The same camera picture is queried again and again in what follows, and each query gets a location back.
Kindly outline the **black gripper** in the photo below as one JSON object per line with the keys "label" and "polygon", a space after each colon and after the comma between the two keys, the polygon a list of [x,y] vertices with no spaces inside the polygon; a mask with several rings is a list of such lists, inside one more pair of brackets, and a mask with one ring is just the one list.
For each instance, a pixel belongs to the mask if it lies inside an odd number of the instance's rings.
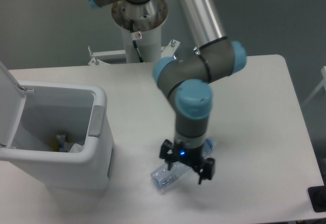
{"label": "black gripper", "polygon": [[215,159],[203,158],[204,144],[195,148],[187,148],[185,143],[175,141],[174,144],[168,139],[164,140],[160,148],[159,157],[163,159],[168,166],[168,171],[173,167],[173,163],[181,162],[199,175],[198,184],[204,180],[212,180],[215,173]]}

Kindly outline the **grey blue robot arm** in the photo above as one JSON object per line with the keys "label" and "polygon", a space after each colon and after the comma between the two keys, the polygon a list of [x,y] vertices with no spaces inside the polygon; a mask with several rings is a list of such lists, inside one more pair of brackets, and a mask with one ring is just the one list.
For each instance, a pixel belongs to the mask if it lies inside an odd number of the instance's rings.
{"label": "grey blue robot arm", "polygon": [[165,0],[87,0],[93,8],[112,6],[112,17],[122,29],[126,60],[153,62],[153,78],[173,108],[175,136],[165,140],[159,156],[171,169],[180,162],[192,168],[200,181],[211,180],[215,160],[204,156],[205,134],[212,109],[210,84],[242,70],[247,63],[243,46],[229,41],[212,0],[180,0],[197,53],[180,61],[161,56],[161,38],[155,37],[168,15]]}

